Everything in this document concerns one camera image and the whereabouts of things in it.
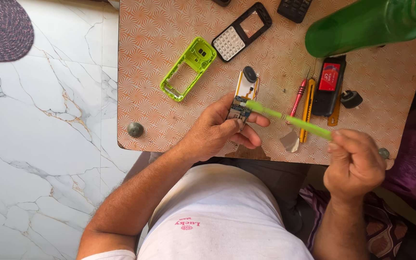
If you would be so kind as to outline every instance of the woven mat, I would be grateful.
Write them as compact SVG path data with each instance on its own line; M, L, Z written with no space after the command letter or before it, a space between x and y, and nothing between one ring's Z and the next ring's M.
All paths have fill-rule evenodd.
M33 27L15 0L0 0L0 62L20 59L33 44Z

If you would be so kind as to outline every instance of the white keypad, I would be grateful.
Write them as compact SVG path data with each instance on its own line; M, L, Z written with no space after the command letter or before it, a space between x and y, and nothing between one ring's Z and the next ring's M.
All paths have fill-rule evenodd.
M234 27L229 27L214 40L214 47L225 61L230 60L237 52L245 47Z

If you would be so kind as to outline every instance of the green bottle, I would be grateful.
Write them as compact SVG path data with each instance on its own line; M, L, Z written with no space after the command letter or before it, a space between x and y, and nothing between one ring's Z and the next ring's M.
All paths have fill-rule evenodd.
M313 23L307 51L321 58L416 38L416 0L358 0Z

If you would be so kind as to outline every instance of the round metal knob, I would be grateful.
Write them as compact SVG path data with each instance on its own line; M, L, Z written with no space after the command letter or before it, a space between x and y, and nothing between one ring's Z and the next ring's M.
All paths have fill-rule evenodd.
M144 133L144 127L137 122L130 123L128 127L126 127L126 132L132 137L138 138Z
M386 148L380 148L378 149L378 153L384 158L384 159L388 159L389 158L389 151Z

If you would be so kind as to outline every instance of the table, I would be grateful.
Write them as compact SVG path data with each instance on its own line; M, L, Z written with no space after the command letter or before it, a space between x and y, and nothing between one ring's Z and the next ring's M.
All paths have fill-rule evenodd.
M210 103L235 89L239 71L249 65L260 74L257 100L289 113L307 69L316 79L322 60L304 46L308 27L316 20L354 2L314 0L301 24L279 15L279 0L261 1L273 25L231 62L219 58L211 64L182 102L175 102L159 84L192 40L208 42L256 1L234 0L221 7L210 0L122 0L118 54L118 144L124 149L164 152L174 146ZM394 163L402 132L416 89L416 39L347 53L343 91L355 90L364 98L360 109L340 108L337 127L328 127L326 117L311 122L328 130L351 128L369 133L379 147L390 151ZM303 113L301 101L297 117ZM144 134L132 138L126 132L131 122L144 126ZM272 119L269 127L253 126L263 140L260 156L236 152L228 142L219 156L274 161L329 164L326 140L309 135L296 153L287 153L279 139L290 126Z

